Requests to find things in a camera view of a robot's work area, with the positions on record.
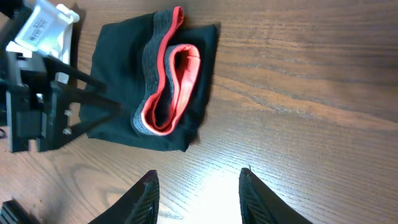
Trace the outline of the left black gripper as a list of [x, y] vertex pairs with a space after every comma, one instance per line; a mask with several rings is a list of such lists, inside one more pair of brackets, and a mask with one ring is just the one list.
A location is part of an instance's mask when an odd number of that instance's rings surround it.
[[[105, 91], [106, 85], [62, 61], [37, 55], [8, 55], [6, 60], [6, 114], [12, 153], [28, 151], [31, 140], [36, 141], [39, 152], [60, 149], [121, 113], [121, 105], [115, 101], [95, 93], [75, 93], [67, 85], [71, 78], [99, 91]], [[72, 103], [103, 111], [69, 126]]]

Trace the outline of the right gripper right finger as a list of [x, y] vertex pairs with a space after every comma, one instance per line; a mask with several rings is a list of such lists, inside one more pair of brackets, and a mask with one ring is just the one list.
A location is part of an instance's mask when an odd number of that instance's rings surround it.
[[239, 202], [243, 224], [311, 224], [248, 168], [239, 175]]

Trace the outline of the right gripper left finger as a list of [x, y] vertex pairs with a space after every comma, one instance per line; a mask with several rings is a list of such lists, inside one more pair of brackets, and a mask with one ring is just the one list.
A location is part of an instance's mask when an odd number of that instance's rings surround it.
[[90, 224], [156, 224], [159, 199], [157, 171], [150, 170]]

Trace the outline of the black leggings with red waistband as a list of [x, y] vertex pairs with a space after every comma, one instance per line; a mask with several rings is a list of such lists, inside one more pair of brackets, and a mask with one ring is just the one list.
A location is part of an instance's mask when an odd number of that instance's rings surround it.
[[105, 83], [103, 96], [125, 111], [89, 131], [89, 138], [156, 151], [186, 151], [197, 138], [218, 29], [184, 29], [183, 21], [177, 6], [101, 28], [91, 77]]

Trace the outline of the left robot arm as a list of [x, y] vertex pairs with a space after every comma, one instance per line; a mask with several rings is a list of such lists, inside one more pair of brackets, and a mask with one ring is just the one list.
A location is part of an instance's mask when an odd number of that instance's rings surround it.
[[[79, 15], [48, 1], [1, 1], [9, 18], [1, 28], [1, 124], [10, 151], [63, 147], [115, 117], [121, 105], [99, 96], [106, 85], [70, 66], [73, 25]], [[68, 125], [71, 104], [109, 111], [103, 118]]]

